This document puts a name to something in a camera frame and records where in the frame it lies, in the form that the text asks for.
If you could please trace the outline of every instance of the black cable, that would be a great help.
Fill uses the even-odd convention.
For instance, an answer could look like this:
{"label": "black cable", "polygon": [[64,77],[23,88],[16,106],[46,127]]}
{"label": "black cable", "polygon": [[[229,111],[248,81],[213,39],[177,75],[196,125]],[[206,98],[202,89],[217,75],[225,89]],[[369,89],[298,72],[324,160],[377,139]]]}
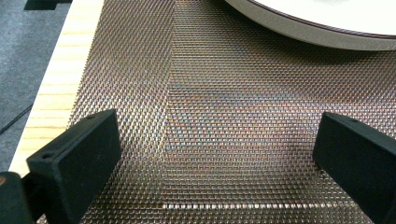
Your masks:
{"label": "black cable", "polygon": [[13,119],[10,123],[8,123],[4,128],[0,130],[0,134],[4,133],[6,130],[8,130],[14,123],[18,121],[23,115],[25,115],[29,110],[31,110],[33,105],[29,105],[26,107],[15,119]]}

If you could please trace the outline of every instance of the gray carpet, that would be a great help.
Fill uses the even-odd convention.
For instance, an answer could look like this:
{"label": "gray carpet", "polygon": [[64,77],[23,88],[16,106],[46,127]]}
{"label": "gray carpet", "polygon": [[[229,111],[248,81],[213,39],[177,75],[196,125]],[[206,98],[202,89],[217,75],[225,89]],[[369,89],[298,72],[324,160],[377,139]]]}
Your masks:
{"label": "gray carpet", "polygon": [[[34,102],[70,7],[23,11],[25,2],[0,0],[0,129]],[[0,172],[8,169],[27,118],[0,134]]]}

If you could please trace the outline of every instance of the black clamp jaw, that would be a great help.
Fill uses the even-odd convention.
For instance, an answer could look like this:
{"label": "black clamp jaw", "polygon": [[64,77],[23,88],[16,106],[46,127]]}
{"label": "black clamp jaw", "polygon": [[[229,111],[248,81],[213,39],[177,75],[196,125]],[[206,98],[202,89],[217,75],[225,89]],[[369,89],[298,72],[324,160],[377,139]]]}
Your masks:
{"label": "black clamp jaw", "polygon": [[78,223],[120,159],[115,110],[88,116],[27,159],[23,179],[0,173],[0,222]]}
{"label": "black clamp jaw", "polygon": [[60,3],[72,3],[73,0],[27,0],[23,10],[55,10]]}
{"label": "black clamp jaw", "polygon": [[374,223],[396,223],[396,140],[347,116],[324,113],[314,160]]}
{"label": "black clamp jaw", "polygon": [[[81,120],[28,158],[21,179],[0,173],[0,222],[78,223],[120,159],[115,110]],[[324,113],[314,160],[375,223],[396,223],[396,140]]]}

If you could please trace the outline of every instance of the wooden edge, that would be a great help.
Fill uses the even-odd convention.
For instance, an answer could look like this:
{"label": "wooden edge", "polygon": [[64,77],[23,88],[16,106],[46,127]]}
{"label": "wooden edge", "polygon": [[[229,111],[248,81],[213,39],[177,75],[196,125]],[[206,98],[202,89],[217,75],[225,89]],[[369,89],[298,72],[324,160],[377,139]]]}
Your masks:
{"label": "wooden edge", "polygon": [[26,159],[67,128],[103,3],[73,1],[9,171],[28,174]]}

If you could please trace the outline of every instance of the round disc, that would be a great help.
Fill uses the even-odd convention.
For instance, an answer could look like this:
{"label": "round disc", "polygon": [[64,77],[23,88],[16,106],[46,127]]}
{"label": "round disc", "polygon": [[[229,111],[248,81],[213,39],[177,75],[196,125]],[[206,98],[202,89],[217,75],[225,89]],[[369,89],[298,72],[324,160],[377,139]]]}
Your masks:
{"label": "round disc", "polygon": [[396,49],[394,0],[226,0],[259,24],[338,49]]}

